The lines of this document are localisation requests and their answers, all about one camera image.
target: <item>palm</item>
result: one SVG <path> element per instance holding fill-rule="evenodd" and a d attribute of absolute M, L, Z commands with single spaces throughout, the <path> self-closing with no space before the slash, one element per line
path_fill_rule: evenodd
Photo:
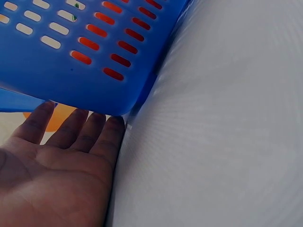
<path fill-rule="evenodd" d="M 104 220 L 123 121 L 110 118 L 102 131 L 103 115 L 85 123 L 87 112 L 77 110 L 39 145 L 52 111 L 51 103 L 40 106 L 0 149 L 0 226 L 93 227 Z"/>

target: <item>basket slot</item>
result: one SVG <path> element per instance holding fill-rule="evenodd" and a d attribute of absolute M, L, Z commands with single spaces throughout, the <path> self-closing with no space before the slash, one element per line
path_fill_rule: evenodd
<path fill-rule="evenodd" d="M 113 4 L 113 3 L 109 2 L 109 1 L 102 2 L 102 5 L 104 7 L 106 7 L 106 8 L 109 8 L 110 10 L 112 10 L 112 11 L 114 11 L 116 13 L 122 13 L 123 12 L 123 10 L 119 6 Z"/>
<path fill-rule="evenodd" d="M 31 27 L 28 27 L 28 26 L 26 26 L 26 25 L 24 25 L 24 24 L 21 24 L 21 23 L 18 23 L 18 24 L 16 25 L 16 29 L 17 29 L 18 31 L 20 31 L 20 32 L 22 32 L 22 33 L 24 33 L 24 34 L 26 34 L 26 35 L 30 35 L 30 34 L 33 33 L 33 29 L 32 29 Z"/>
<path fill-rule="evenodd" d="M 133 54 L 137 54 L 137 53 L 138 53 L 138 49 L 135 48 L 134 46 L 128 44 L 127 42 L 119 41 L 119 42 L 118 42 L 118 45 L 119 45 L 121 48 L 123 48 L 123 49 L 129 51 L 130 53 L 133 53 Z"/>
<path fill-rule="evenodd" d="M 134 18 L 132 19 L 132 21 L 133 21 L 135 24 L 141 26 L 142 28 L 144 28 L 144 29 L 146 29 L 146 30 L 150 30 L 150 29 L 151 29 L 151 26 L 150 26 L 149 24 L 145 23 L 144 21 L 140 20 L 139 18 L 134 17 Z"/>
<path fill-rule="evenodd" d="M 103 69 L 103 72 L 104 72 L 106 75 L 108 75 L 108 76 L 110 76 L 110 77 L 112 77 L 112 78 L 114 78 L 114 79 L 116 79 L 116 80 L 119 80 L 119 81 L 124 80 L 124 76 L 123 76 L 121 73 L 118 73 L 117 71 L 112 70 L 112 69 L 110 69 L 110 68 L 104 68 L 104 69 Z"/>
<path fill-rule="evenodd" d="M 97 26 L 94 25 L 86 25 L 86 29 L 105 38 L 107 37 L 107 32 L 102 30 L 101 28 L 98 28 Z"/>
<path fill-rule="evenodd" d="M 143 37 L 143 35 L 135 32 L 134 30 L 131 30 L 130 28 L 127 28 L 125 30 L 126 34 L 128 34 L 129 36 L 135 38 L 136 40 L 143 42 L 145 40 L 145 38 Z"/>
<path fill-rule="evenodd" d="M 16 11 L 18 9 L 18 6 L 14 3 L 11 3 L 9 1 L 4 3 L 4 7 L 11 10 L 11 11 Z"/>
<path fill-rule="evenodd" d="M 86 5 L 84 5 L 83 3 L 79 2 L 79 1 L 76 1 L 76 0 L 66 0 L 65 1 L 67 4 L 71 5 L 71 6 L 74 6 L 80 10 L 84 10 Z"/>
<path fill-rule="evenodd" d="M 77 20 L 77 17 L 75 15 L 73 15 L 70 12 L 67 12 L 67 11 L 65 11 L 63 9 L 59 10 L 57 12 L 57 14 L 59 16 L 61 16 L 62 18 L 66 19 L 68 21 L 71 21 L 71 22 L 75 22 Z"/>
<path fill-rule="evenodd" d="M 33 0 L 33 4 L 43 9 L 48 9 L 50 7 L 50 4 L 43 0 Z"/>
<path fill-rule="evenodd" d="M 41 20 L 41 16 L 39 14 L 34 13 L 32 11 L 29 11 L 29 10 L 24 12 L 24 16 L 33 20 L 33 21 L 36 21 L 36 22 Z"/>
<path fill-rule="evenodd" d="M 99 20 L 102 20 L 102 21 L 108 23 L 109 25 L 114 25 L 115 24 L 114 19 L 110 18 L 109 16 L 107 16 L 103 13 L 97 12 L 97 13 L 95 13 L 95 17 L 98 18 Z"/>
<path fill-rule="evenodd" d="M 0 22 L 7 24 L 9 22 L 9 18 L 3 14 L 0 14 Z"/>
<path fill-rule="evenodd" d="M 90 65 L 92 60 L 90 57 L 78 52 L 78 51 L 71 51 L 70 53 L 71 57 L 73 57 L 74 59 L 77 59 L 81 62 L 83 62 L 84 64 Z"/>
<path fill-rule="evenodd" d="M 90 39 L 85 38 L 85 37 L 80 37 L 78 39 L 78 42 L 87 46 L 87 47 L 89 47 L 90 49 L 92 49 L 94 51 L 98 51 L 100 49 L 100 46 L 97 43 L 95 43 L 95 42 L 93 42 Z"/>
<path fill-rule="evenodd" d="M 59 25 L 59 24 L 57 24 L 57 23 L 55 23 L 55 22 L 50 23 L 50 24 L 49 24 L 49 27 L 50 27 L 52 30 L 54 30 L 54 31 L 56 31 L 56 32 L 59 32 L 59 33 L 62 34 L 62 35 L 67 35 L 67 34 L 70 32 L 68 28 L 66 28 L 66 27 L 64 27 L 64 26 L 62 26 L 62 25 Z"/>
<path fill-rule="evenodd" d="M 146 9 L 144 7 L 139 7 L 139 11 L 141 13 L 145 14 L 146 16 L 150 17 L 153 20 L 155 20 L 157 18 L 156 14 L 150 12 L 148 9 Z"/>
<path fill-rule="evenodd" d="M 154 0 L 145 0 L 147 3 L 151 4 L 152 6 L 156 7 L 157 9 L 162 9 L 163 6 L 159 3 L 155 2 Z"/>
<path fill-rule="evenodd" d="M 125 67 L 128 67 L 128 68 L 132 65 L 129 60 L 127 60 L 127 59 L 125 59 L 125 58 L 123 58 L 123 57 L 121 57 L 121 56 L 119 56 L 118 54 L 115 54 L 115 53 L 112 54 L 110 56 L 110 58 L 112 60 L 118 62 L 119 64 L 124 65 Z"/>
<path fill-rule="evenodd" d="M 58 42 L 57 40 L 54 40 L 53 38 L 49 37 L 49 36 L 42 36 L 41 37 L 41 42 L 43 42 L 44 44 L 52 47 L 52 48 L 55 48 L 55 49 L 59 49 L 61 47 L 61 43 Z"/>

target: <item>plastic basket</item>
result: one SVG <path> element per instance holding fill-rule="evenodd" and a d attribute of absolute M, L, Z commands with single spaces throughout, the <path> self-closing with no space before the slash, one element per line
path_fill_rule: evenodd
<path fill-rule="evenodd" d="M 110 115 L 133 107 L 187 2 L 46 1 L 1 2 L 0 87 Z"/>

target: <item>white fabric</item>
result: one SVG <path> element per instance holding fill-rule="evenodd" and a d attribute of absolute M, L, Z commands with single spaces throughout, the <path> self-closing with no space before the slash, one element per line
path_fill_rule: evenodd
<path fill-rule="evenodd" d="M 303 226 L 302 38 L 302 0 L 196 0 L 128 126 L 107 225 Z"/>

